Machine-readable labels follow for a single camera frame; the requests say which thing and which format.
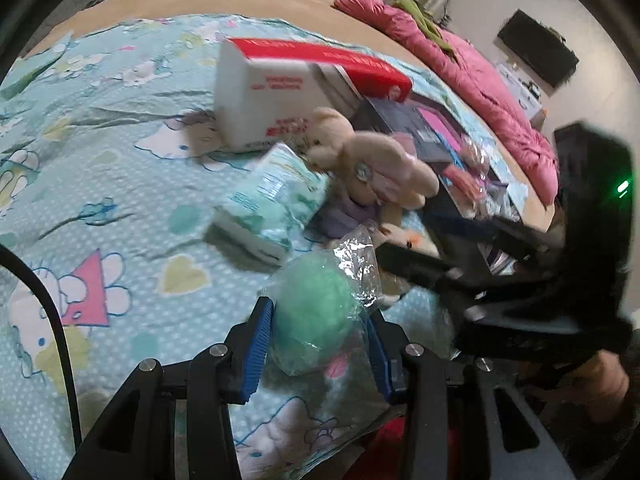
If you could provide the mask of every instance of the green garment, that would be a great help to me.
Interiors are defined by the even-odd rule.
[[[447,56],[456,60],[456,53],[453,47],[442,39],[438,27],[431,21],[428,14],[425,15],[425,13],[420,10],[418,4],[413,0],[393,0],[393,6],[408,12],[427,40],[433,41]]]

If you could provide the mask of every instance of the pink blanket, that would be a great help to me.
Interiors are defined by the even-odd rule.
[[[558,193],[558,161],[542,134],[534,130],[500,75],[482,55],[462,38],[442,30],[455,50],[457,62],[427,40],[414,19],[404,10],[382,0],[335,0],[334,6],[384,32],[431,68],[480,115],[529,177],[538,197],[553,203]]]

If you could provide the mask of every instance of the beige bed sheet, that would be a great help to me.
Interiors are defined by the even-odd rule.
[[[414,66],[425,66],[399,43],[369,25],[333,9],[331,4],[332,0],[107,0],[60,23],[30,54],[50,47],[70,30],[74,36],[82,36],[125,20],[220,13],[254,18],[282,18],[328,38],[368,46]],[[523,220],[528,225],[546,230],[553,218],[554,207],[542,205],[524,172],[499,141],[498,148],[514,176],[529,187]]]

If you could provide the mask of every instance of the bed sheet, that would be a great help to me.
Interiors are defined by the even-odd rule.
[[[343,46],[282,20],[138,20],[66,36],[18,60],[0,87],[0,242],[56,303],[83,419],[143,358],[178,362],[223,340],[273,272],[210,227],[214,206],[256,161],[219,151],[210,112],[229,36]],[[491,134],[433,73],[384,58],[491,147]],[[502,174],[521,186],[506,165]],[[295,253],[318,245],[307,232]],[[7,272],[0,301],[0,427],[35,479],[58,480],[73,447],[50,328]],[[445,316],[428,291],[414,288],[385,317],[447,356]],[[361,343],[296,378],[268,360],[250,402],[230,408],[244,480],[296,480],[386,416]],[[176,431],[183,449],[180,416]]]

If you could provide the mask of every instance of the human hand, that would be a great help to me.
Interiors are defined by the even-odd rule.
[[[572,379],[567,386],[555,390],[532,386],[529,393],[545,402],[582,404],[596,423],[609,422],[618,414],[629,388],[629,377],[617,354],[600,350],[567,376]]]

